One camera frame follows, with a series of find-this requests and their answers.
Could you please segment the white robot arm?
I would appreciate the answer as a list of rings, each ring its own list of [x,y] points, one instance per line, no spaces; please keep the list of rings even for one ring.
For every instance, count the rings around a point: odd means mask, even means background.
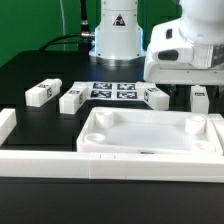
[[[153,28],[143,46],[138,0],[101,0],[94,62],[144,62],[143,79],[156,84],[224,85],[224,0],[175,0],[181,17]]]

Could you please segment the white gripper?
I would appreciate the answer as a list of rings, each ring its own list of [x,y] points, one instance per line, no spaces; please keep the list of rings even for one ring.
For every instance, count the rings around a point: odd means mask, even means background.
[[[180,20],[153,28],[143,78],[155,84],[224,85],[224,43],[194,43],[180,32]]]

